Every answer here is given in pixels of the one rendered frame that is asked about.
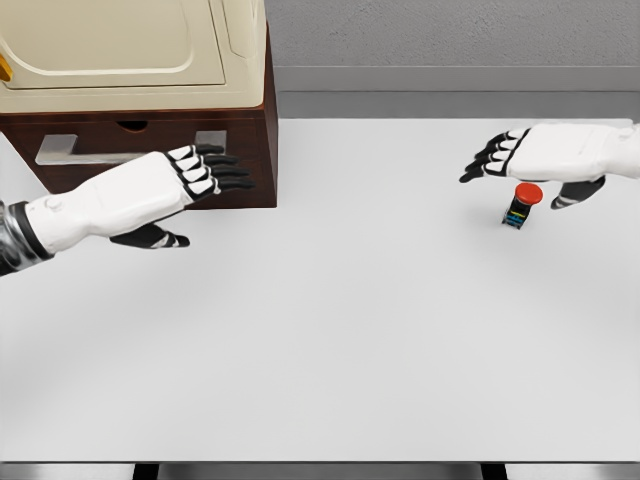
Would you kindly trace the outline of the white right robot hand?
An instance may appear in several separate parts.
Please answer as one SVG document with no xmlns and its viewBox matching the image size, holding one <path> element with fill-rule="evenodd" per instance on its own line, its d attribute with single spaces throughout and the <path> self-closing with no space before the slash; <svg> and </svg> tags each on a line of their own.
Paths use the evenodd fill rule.
<svg viewBox="0 0 640 480">
<path fill-rule="evenodd" d="M 633 172 L 620 130 L 603 125 L 538 124 L 491 138 L 465 167 L 461 183 L 511 177 L 526 182 L 558 181 L 554 210 L 581 203 L 604 186 L 607 175 Z"/>
</svg>

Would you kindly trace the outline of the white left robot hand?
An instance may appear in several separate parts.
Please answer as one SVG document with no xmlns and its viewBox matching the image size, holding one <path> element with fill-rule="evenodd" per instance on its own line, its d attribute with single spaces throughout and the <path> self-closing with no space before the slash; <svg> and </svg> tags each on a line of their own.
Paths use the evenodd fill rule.
<svg viewBox="0 0 640 480">
<path fill-rule="evenodd" d="M 152 152 L 91 180 L 97 206 L 90 214 L 90 232 L 122 246 L 185 248 L 189 239 L 163 229 L 160 220 L 208 197 L 255 186 L 250 171 L 222 146 Z"/>
</svg>

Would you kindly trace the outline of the cream and brown cabinet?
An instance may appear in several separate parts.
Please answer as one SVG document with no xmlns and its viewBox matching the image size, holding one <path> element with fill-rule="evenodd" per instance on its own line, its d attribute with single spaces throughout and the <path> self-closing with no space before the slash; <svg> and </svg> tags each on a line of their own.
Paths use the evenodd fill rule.
<svg viewBox="0 0 640 480">
<path fill-rule="evenodd" d="M 264 0 L 0 0 L 0 114 L 278 113 Z M 224 131 L 194 144 L 226 147 Z M 39 165 L 141 155 L 73 152 L 74 135 L 47 135 Z"/>
</svg>

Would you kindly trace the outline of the red button switch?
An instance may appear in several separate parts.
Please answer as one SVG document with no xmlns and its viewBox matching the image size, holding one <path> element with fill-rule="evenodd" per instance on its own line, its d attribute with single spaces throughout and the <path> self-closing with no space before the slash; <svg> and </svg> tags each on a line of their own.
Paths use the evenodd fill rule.
<svg viewBox="0 0 640 480">
<path fill-rule="evenodd" d="M 503 215 L 502 224 L 520 230 L 529 217 L 531 208 L 542 199 L 543 191 L 538 185 L 529 182 L 519 183 Z"/>
</svg>

